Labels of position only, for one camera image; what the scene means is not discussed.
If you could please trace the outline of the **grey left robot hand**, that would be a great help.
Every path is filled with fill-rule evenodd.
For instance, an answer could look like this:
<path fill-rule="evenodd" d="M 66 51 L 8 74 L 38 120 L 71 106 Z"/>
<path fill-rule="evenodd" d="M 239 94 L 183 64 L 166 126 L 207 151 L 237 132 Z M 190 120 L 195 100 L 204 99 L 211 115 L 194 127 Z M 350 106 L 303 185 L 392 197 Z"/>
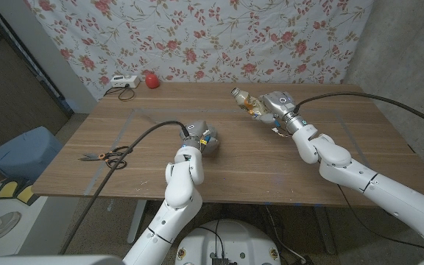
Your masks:
<path fill-rule="evenodd" d="M 198 149 L 204 155 L 212 153 L 217 148 L 217 131 L 214 127 L 209 126 L 206 121 L 194 121 L 187 124 L 185 128 L 188 136 L 182 130 L 180 131 L 180 139 L 182 140 L 181 148 L 191 146 Z"/>

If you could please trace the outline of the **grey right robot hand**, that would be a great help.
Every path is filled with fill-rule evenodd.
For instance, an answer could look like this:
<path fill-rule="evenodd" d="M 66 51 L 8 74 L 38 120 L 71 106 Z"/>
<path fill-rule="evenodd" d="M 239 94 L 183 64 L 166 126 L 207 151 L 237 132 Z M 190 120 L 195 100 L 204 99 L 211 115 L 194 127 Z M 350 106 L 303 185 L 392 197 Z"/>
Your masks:
<path fill-rule="evenodd" d="M 255 118 L 265 124 L 272 124 L 275 121 L 287 122 L 292 117 L 292 111 L 296 105 L 292 96 L 288 92 L 282 91 L 260 95 L 258 100 L 266 110 Z"/>

